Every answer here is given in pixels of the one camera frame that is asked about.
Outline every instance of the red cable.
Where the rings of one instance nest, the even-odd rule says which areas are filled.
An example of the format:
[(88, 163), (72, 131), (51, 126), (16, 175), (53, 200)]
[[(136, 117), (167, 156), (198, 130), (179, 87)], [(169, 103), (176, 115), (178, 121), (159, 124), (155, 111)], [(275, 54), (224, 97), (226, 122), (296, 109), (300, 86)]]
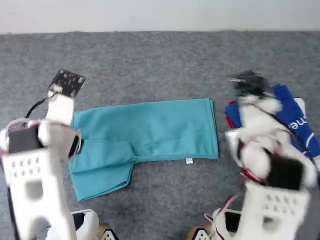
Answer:
[(220, 232), (218, 232), (217, 227), (215, 227), (216, 233), (218, 234), (218, 236), (222, 239), (225, 240), (225, 238), (220, 234)]

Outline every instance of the teal shirt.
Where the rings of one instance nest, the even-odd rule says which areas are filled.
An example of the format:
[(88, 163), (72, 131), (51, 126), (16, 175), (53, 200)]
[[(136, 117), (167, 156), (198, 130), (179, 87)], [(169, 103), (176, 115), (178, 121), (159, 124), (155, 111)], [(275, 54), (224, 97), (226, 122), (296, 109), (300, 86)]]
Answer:
[(83, 146), (69, 164), (79, 201), (125, 187), (135, 163), (219, 157), (213, 101), (147, 102), (77, 111)]

